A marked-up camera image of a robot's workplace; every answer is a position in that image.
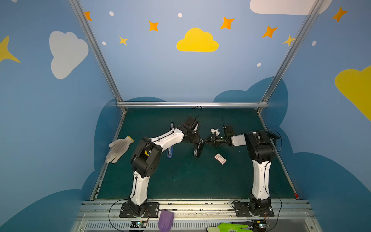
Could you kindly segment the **black stapler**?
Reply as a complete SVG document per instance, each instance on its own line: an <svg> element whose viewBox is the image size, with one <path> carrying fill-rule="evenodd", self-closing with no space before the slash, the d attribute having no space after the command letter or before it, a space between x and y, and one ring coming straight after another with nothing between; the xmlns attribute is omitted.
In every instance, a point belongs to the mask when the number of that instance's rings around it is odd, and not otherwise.
<svg viewBox="0 0 371 232"><path fill-rule="evenodd" d="M204 140L202 138L194 146L194 157L199 158L204 147Z"/></svg>

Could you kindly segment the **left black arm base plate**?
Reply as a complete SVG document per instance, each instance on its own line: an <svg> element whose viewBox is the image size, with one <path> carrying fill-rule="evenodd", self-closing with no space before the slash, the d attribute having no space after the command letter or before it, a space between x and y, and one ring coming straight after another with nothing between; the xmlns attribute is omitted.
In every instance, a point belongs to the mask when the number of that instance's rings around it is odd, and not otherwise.
<svg viewBox="0 0 371 232"><path fill-rule="evenodd" d="M120 218L157 218L159 215L159 203L146 203L136 207L125 202L121 205Z"/></svg>

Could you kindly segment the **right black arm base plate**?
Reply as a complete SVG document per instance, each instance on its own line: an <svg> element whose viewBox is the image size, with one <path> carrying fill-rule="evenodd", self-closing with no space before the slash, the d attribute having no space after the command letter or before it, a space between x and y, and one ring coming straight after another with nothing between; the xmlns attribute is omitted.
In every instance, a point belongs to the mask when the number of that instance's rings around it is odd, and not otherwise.
<svg viewBox="0 0 371 232"><path fill-rule="evenodd" d="M236 217L238 218L264 218L264 217L274 217L274 211L271 207L263 209L251 209L249 207L249 202L233 201L231 203Z"/></svg>

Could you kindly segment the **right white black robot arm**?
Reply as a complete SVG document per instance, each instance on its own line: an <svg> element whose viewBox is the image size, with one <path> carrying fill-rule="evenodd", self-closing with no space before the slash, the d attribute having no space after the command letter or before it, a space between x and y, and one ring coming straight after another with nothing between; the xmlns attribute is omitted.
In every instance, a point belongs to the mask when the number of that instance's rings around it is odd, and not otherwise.
<svg viewBox="0 0 371 232"><path fill-rule="evenodd" d="M267 130L244 133L240 135L220 136L212 130L212 135L205 143L214 147L229 145L245 146L253 163L253 187L249 203L249 211L253 215L268 212L271 207L269 192L269 173L273 159L277 156L276 141L280 136Z"/></svg>

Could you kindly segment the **red white staple box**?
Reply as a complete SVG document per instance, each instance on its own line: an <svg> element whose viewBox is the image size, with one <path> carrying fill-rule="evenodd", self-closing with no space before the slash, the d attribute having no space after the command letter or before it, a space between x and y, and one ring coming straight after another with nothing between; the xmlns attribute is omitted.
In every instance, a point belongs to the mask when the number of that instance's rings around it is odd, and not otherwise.
<svg viewBox="0 0 371 232"><path fill-rule="evenodd" d="M224 164L227 162L227 160L226 160L223 156L221 156L219 153L217 153L217 154L214 156L214 158L215 158L219 163L221 163L222 165L224 165Z"/></svg>

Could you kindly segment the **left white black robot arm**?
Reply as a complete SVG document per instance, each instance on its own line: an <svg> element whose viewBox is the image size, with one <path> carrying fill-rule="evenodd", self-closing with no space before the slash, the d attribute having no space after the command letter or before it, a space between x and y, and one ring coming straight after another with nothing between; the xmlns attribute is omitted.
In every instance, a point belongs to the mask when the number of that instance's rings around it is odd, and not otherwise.
<svg viewBox="0 0 371 232"><path fill-rule="evenodd" d="M200 141L198 127L198 123L193 126L182 124L158 137L141 139L131 159L133 186L128 197L128 208L134 216L139 217L145 213L148 184L158 168L161 154L181 142L197 145Z"/></svg>

